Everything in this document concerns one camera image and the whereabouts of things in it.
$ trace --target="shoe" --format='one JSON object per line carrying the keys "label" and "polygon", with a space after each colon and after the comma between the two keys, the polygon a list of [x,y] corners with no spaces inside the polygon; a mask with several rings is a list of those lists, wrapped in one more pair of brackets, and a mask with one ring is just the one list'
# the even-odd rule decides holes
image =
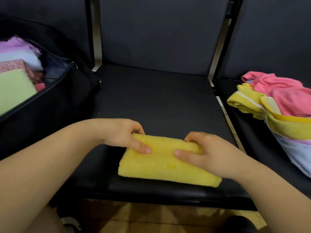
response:
{"label": "shoe", "polygon": [[231,216],[223,223],[219,233],[258,233],[258,230],[246,217]]}

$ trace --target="right hand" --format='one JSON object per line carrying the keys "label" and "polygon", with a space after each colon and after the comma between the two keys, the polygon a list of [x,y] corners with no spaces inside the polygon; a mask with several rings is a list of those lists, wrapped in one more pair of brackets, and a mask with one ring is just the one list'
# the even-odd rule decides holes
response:
{"label": "right hand", "polygon": [[190,132],[185,141],[194,141],[202,146],[203,155],[185,150],[175,150],[176,158],[223,178],[235,179],[245,165],[249,165],[253,160],[234,145],[216,135]]}

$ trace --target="light blue towel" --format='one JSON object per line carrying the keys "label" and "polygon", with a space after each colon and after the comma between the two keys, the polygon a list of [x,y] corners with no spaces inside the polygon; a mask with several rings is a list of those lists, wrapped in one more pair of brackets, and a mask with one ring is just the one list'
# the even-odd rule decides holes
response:
{"label": "light blue towel", "polygon": [[31,50],[15,50],[0,53],[1,61],[23,59],[32,71],[42,71],[42,65],[37,55]]}
{"label": "light blue towel", "polygon": [[311,145],[301,144],[285,140],[283,137],[272,132],[290,161],[311,178]]}

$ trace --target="left hand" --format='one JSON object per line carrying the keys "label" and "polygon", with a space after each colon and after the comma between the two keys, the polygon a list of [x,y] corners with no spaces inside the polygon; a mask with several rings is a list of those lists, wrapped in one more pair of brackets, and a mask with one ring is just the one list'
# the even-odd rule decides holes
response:
{"label": "left hand", "polygon": [[97,130],[101,144],[129,147],[139,153],[150,154],[152,150],[132,136],[132,133],[145,134],[140,123],[130,119],[91,119]]}

